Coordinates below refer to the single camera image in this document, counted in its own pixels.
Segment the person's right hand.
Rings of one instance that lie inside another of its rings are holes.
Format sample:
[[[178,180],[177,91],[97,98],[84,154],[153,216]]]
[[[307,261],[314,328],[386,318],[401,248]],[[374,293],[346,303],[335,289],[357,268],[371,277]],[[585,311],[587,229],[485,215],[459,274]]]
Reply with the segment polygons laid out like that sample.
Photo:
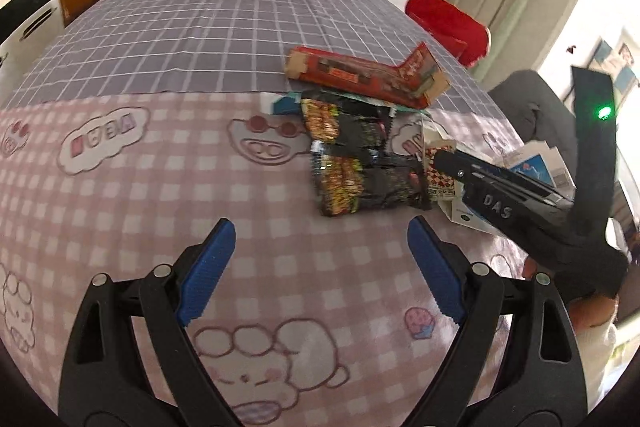
[[[610,324],[617,313],[619,302],[618,296],[610,298],[599,294],[572,301],[567,305],[567,313],[574,331],[579,334]]]

